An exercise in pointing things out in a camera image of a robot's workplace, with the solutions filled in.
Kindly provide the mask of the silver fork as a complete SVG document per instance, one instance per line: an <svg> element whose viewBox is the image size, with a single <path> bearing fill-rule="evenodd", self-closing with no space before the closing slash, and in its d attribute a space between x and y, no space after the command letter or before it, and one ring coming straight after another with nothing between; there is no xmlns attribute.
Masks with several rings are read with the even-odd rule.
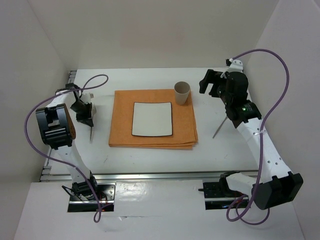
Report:
<svg viewBox="0 0 320 240"><path fill-rule="evenodd" d="M96 105L93 104L92 109L91 109L91 119L92 119L93 123L94 123L94 119L95 119L96 114L97 114L97 108L96 108ZM90 144L93 142L93 129L94 129L94 127L92 126L90 128L90 135L89 135L89 143Z"/></svg>

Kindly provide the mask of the beige paper cup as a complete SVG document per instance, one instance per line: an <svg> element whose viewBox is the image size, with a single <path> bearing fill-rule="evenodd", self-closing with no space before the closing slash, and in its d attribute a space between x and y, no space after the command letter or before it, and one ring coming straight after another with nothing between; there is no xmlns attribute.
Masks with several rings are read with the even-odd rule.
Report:
<svg viewBox="0 0 320 240"><path fill-rule="evenodd" d="M174 85L175 102L182 106L186 103L191 91L190 85L185 81L179 81Z"/></svg>

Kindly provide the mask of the silver knife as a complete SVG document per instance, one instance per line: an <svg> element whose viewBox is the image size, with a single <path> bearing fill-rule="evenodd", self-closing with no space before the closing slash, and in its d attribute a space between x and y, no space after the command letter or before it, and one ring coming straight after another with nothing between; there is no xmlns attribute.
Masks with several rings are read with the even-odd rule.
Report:
<svg viewBox="0 0 320 240"><path fill-rule="evenodd" d="M216 131L215 131L215 133L214 133L214 135L213 135L213 137L212 137L213 139L217 136L217 134L219 133L219 131L221 130L223 124L225 123L225 121L226 121L227 119L228 119L227 116L223 119L223 121L221 122L221 124L219 125L219 127L216 129Z"/></svg>

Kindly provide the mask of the orange cloth napkin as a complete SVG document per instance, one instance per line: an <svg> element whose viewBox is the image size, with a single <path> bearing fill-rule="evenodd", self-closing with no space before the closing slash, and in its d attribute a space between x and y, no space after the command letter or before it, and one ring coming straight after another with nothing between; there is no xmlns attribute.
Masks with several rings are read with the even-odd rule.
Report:
<svg viewBox="0 0 320 240"><path fill-rule="evenodd" d="M114 92L109 146L188 150L197 142L191 95L178 105L173 89Z"/></svg>

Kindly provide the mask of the white square plate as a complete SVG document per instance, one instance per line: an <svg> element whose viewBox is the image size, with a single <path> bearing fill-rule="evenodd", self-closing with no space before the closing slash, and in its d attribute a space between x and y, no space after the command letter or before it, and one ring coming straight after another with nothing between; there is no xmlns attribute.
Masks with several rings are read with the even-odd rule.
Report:
<svg viewBox="0 0 320 240"><path fill-rule="evenodd" d="M135 102L131 134L136 137L172 136L172 103Z"/></svg>

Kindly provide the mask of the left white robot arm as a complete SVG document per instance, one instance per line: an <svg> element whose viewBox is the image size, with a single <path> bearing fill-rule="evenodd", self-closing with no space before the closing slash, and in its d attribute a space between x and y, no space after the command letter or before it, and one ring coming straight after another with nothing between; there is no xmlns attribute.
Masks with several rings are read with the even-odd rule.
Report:
<svg viewBox="0 0 320 240"><path fill-rule="evenodd" d="M55 93L51 103L35 111L40 136L45 145L58 153L69 171L72 187L65 191L78 198L93 200L99 195L99 187L74 144L76 128L69 110L75 112L77 122L91 129L94 127L96 107L91 102L91 96L82 95L79 90L63 88Z"/></svg>

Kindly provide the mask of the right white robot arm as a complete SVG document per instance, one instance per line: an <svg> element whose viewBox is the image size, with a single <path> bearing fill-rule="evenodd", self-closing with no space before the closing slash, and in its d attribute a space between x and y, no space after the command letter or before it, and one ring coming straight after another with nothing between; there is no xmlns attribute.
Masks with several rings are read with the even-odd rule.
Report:
<svg viewBox="0 0 320 240"><path fill-rule="evenodd" d="M263 126L264 118L249 98L247 76L243 72L209 69L199 82L199 92L204 94L209 84L212 84L209 95L222 100L226 117L247 142L258 165L257 177L249 177L239 171L221 174L220 194L245 194L261 210L292 202L304 180L281 159Z"/></svg>

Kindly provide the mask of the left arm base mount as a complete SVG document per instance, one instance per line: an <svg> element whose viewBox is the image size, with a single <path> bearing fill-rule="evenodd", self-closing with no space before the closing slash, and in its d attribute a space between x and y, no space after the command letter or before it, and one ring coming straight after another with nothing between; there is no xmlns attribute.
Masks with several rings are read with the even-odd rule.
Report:
<svg viewBox="0 0 320 240"><path fill-rule="evenodd" d="M72 188L62 185L62 189L69 195L68 213L95 212L98 209L98 202L90 192L88 197L75 193ZM116 184L98 184L97 198L101 205L102 212L113 212L115 208Z"/></svg>

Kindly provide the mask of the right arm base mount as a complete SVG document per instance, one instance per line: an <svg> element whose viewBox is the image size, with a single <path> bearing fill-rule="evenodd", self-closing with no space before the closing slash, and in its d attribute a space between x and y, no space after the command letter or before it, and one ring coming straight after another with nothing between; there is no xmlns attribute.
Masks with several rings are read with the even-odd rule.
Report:
<svg viewBox="0 0 320 240"><path fill-rule="evenodd" d="M203 193L206 210L227 209L235 199L243 195L238 191L223 189L219 182L203 182L198 191Z"/></svg>

